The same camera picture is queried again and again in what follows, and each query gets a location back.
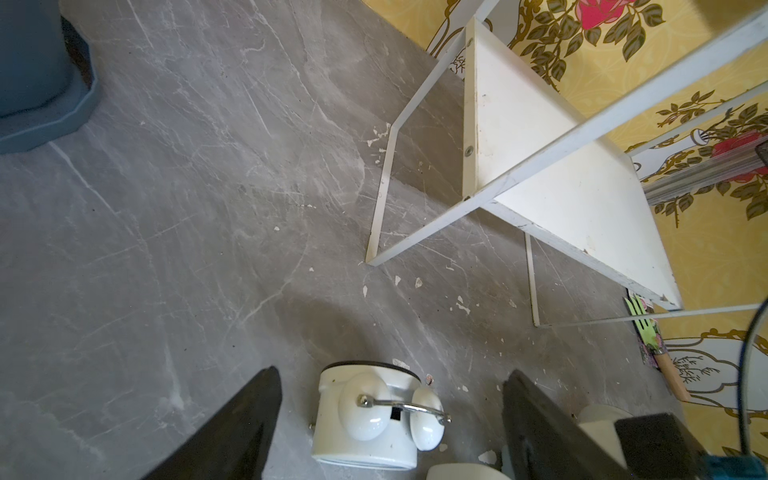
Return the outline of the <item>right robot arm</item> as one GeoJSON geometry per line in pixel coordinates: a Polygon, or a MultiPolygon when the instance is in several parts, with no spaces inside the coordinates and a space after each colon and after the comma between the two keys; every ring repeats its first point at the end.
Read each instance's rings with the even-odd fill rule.
{"type": "Polygon", "coordinates": [[[755,456],[708,453],[670,414],[629,417],[614,423],[627,469],[636,479],[765,479],[755,456]]]}

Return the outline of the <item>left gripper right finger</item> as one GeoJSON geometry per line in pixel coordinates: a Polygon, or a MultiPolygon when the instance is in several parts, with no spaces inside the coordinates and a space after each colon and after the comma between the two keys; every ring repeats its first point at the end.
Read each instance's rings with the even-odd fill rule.
{"type": "Polygon", "coordinates": [[[514,479],[630,479],[615,420],[576,423],[524,372],[503,384],[503,425],[514,479]]]}

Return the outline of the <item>white twin-bell alarm clock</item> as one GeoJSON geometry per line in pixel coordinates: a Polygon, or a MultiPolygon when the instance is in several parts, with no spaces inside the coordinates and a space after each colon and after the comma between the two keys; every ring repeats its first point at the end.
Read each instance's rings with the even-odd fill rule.
{"type": "Polygon", "coordinates": [[[332,363],[320,373],[318,393],[311,456],[320,463],[413,470],[452,422],[437,394],[394,364],[332,363]]]}

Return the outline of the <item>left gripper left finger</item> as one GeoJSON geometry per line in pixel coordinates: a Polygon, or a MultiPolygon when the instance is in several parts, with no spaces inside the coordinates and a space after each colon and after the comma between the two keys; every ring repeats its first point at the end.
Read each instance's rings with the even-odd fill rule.
{"type": "Polygon", "coordinates": [[[259,371],[147,479],[260,479],[282,403],[279,371],[259,371]]]}

